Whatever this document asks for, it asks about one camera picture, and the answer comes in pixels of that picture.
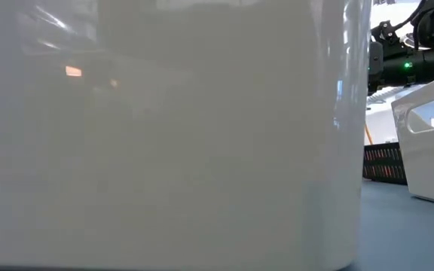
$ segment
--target gray floor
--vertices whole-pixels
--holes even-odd
[[[364,181],[359,259],[346,271],[434,271],[434,203]]]

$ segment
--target white container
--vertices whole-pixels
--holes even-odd
[[[392,103],[396,131],[405,165],[408,187],[412,194],[434,200],[434,129],[421,125],[420,132],[412,130],[413,109],[434,101],[434,81]]]
[[[24,3],[0,1],[0,265],[353,260],[369,0]]]

